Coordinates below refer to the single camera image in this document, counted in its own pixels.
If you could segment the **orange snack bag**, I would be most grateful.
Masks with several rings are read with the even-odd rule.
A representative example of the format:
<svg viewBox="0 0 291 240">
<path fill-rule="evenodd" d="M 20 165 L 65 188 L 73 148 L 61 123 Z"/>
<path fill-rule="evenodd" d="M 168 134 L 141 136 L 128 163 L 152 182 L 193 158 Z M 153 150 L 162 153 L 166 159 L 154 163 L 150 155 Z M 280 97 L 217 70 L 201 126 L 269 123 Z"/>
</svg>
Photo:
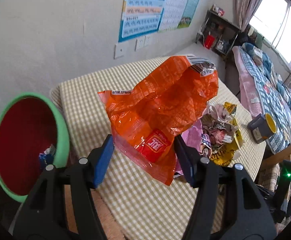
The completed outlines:
<svg viewBox="0 0 291 240">
<path fill-rule="evenodd" d="M 176 166 L 174 139 L 203 115 L 218 88 L 214 63 L 195 56 L 171 56 L 132 90 L 105 90 L 98 95 L 115 147 L 169 186 Z"/>
</svg>

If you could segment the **brown paper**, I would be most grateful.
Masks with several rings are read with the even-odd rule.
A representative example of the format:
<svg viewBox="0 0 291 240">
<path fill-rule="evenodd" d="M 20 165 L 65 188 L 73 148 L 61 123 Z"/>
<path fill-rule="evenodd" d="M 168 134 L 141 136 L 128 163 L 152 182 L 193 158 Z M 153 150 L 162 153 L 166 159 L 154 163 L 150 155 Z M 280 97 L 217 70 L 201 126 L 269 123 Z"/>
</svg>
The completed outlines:
<svg viewBox="0 0 291 240">
<path fill-rule="evenodd" d="M 231 120 L 232 117 L 221 104 L 210 105 L 206 114 L 201 117 L 202 128 L 209 135 L 214 147 L 233 141 L 237 129 L 230 123 Z"/>
</svg>

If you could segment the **blue Oreo wrapper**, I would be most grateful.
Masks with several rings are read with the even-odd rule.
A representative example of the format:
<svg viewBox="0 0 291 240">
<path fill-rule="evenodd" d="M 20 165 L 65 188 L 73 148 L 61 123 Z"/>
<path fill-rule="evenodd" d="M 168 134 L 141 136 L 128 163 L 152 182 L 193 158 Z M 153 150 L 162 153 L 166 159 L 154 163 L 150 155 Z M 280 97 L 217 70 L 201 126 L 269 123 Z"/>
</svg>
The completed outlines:
<svg viewBox="0 0 291 240">
<path fill-rule="evenodd" d="M 39 154 L 39 162 L 41 169 L 45 169 L 47 165 L 50 165 L 54 161 L 56 148 L 54 145 L 50 145 L 49 148 L 45 149 L 43 153 Z"/>
</svg>

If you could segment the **yellow snack bag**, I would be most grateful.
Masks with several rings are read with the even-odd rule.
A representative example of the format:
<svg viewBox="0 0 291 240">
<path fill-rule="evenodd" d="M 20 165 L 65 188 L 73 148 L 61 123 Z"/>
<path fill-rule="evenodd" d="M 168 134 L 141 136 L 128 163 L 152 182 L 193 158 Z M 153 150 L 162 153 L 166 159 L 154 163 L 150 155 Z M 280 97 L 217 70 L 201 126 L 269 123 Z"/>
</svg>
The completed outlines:
<svg viewBox="0 0 291 240">
<path fill-rule="evenodd" d="M 218 151 L 212 153 L 209 159 L 216 165 L 228 166 L 242 145 L 243 141 L 236 140 L 233 140 L 231 143 L 225 143 Z"/>
</svg>

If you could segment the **dark cup yellow inside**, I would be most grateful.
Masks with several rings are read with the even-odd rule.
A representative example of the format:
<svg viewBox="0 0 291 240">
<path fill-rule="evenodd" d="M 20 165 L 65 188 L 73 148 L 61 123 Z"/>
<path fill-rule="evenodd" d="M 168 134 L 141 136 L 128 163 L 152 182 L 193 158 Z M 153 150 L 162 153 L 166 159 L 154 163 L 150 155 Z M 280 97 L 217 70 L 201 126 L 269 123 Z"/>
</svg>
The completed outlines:
<svg viewBox="0 0 291 240">
<path fill-rule="evenodd" d="M 276 122 L 271 114 L 259 114 L 247 125 L 256 143 L 261 143 L 277 132 Z"/>
</svg>

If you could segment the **pink snack wrapper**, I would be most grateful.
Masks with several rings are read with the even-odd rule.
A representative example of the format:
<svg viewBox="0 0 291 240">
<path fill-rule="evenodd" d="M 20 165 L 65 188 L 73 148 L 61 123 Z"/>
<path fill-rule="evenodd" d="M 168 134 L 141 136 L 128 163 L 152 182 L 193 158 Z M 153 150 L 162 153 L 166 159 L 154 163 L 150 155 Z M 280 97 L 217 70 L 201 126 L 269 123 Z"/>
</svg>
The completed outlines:
<svg viewBox="0 0 291 240">
<path fill-rule="evenodd" d="M 209 134 L 203 130 L 200 119 L 175 138 L 174 151 L 177 157 L 174 178 L 183 176 L 186 181 L 192 180 L 197 160 L 209 159 L 212 153 Z"/>
</svg>

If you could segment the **yellow box wrapper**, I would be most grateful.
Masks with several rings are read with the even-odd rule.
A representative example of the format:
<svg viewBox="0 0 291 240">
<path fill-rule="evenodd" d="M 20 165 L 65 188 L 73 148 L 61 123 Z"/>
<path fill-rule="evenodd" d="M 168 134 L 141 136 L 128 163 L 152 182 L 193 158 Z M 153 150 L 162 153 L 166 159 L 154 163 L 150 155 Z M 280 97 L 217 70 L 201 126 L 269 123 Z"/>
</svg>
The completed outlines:
<svg viewBox="0 0 291 240">
<path fill-rule="evenodd" d="M 230 123 L 237 129 L 235 131 L 235 139 L 236 139 L 237 144 L 241 147 L 244 143 L 244 140 L 242 138 L 242 134 L 239 129 L 238 122 L 235 118 L 235 115 L 237 112 L 237 105 L 230 102 L 225 102 L 224 107 L 225 109 L 227 109 L 229 115 L 232 117 L 232 120 L 230 121 Z"/>
</svg>

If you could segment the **bed with patterned quilt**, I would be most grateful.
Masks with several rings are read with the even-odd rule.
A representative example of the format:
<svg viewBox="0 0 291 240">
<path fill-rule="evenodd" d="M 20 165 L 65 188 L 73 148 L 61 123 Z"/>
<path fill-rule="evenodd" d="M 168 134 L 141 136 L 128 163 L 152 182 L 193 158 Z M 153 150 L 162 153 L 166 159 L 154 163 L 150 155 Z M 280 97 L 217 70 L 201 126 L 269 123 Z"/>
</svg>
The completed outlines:
<svg viewBox="0 0 291 240">
<path fill-rule="evenodd" d="M 269 113 L 277 131 L 266 143 L 273 154 L 291 145 L 291 89 L 269 56 L 250 43 L 232 48 L 239 73 L 240 99 L 253 117 Z"/>
</svg>

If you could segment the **red container on shelf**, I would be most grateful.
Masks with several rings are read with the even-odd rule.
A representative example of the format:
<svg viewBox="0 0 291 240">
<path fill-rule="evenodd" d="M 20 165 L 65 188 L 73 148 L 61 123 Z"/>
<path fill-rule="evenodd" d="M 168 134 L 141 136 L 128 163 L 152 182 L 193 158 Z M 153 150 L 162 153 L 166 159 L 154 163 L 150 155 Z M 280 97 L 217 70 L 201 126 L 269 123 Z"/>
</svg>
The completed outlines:
<svg viewBox="0 0 291 240">
<path fill-rule="evenodd" d="M 209 34 L 204 38 L 203 45 L 205 48 L 210 49 L 214 41 L 215 41 L 215 37 Z"/>
</svg>

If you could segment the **dark shelf unit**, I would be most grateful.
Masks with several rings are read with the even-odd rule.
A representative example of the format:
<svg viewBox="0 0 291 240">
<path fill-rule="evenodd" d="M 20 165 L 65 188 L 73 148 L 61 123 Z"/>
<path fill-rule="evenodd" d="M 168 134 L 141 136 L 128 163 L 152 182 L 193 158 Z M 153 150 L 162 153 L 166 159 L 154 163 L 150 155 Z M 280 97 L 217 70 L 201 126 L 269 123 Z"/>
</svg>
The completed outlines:
<svg viewBox="0 0 291 240">
<path fill-rule="evenodd" d="M 207 35 L 214 36 L 215 41 L 210 50 L 226 61 L 240 32 L 241 30 L 238 26 L 209 9 L 203 25 L 197 32 L 195 43 L 203 45 L 204 38 Z"/>
</svg>

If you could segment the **window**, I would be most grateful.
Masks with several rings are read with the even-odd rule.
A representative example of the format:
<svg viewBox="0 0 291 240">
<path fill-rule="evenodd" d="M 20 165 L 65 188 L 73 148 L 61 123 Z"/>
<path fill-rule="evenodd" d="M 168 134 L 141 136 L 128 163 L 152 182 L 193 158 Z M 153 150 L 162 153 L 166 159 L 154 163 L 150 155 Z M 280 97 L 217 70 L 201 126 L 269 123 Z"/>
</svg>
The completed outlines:
<svg viewBox="0 0 291 240">
<path fill-rule="evenodd" d="M 262 0 L 250 20 L 258 33 L 291 68 L 291 2 Z"/>
</svg>

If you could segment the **white wall switch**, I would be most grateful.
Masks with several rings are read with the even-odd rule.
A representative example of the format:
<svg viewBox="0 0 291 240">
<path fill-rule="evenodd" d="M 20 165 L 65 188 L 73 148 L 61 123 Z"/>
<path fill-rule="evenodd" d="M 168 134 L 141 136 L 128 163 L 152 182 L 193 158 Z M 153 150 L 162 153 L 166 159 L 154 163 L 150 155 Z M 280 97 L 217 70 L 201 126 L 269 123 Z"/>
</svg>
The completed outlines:
<svg viewBox="0 0 291 240">
<path fill-rule="evenodd" d="M 125 55 L 127 50 L 128 43 L 127 42 L 120 42 L 115 44 L 114 46 L 114 59 L 121 58 Z"/>
</svg>

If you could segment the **white wall socket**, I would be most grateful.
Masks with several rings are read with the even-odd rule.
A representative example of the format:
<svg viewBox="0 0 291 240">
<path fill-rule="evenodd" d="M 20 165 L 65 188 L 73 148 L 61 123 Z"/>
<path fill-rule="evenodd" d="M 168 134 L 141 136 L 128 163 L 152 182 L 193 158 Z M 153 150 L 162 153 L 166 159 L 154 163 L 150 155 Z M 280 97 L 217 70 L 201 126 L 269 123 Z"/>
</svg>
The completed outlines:
<svg viewBox="0 0 291 240">
<path fill-rule="evenodd" d="M 145 35 L 145 36 L 137 38 L 135 51 L 138 51 L 144 47 L 150 46 L 152 44 L 152 41 L 153 41 L 152 35 Z"/>
</svg>

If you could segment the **green white wall poster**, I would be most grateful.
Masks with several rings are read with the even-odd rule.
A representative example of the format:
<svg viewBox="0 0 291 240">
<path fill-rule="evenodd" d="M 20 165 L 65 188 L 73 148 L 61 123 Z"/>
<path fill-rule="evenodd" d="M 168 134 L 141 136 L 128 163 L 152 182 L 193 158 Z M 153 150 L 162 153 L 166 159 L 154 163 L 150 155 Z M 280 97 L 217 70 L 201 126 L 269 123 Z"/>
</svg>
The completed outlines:
<svg viewBox="0 0 291 240">
<path fill-rule="evenodd" d="M 188 28 L 200 0 L 165 0 L 158 31 Z"/>
</svg>

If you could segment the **blue pinyin wall poster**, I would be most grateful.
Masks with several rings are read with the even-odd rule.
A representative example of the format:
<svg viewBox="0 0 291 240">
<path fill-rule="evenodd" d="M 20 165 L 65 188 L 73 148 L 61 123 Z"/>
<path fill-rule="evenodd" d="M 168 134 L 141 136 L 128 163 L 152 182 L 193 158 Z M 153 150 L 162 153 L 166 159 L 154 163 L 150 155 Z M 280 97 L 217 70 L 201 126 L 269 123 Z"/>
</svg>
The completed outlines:
<svg viewBox="0 0 291 240">
<path fill-rule="evenodd" d="M 158 31 L 165 0 L 124 0 L 118 42 Z"/>
</svg>

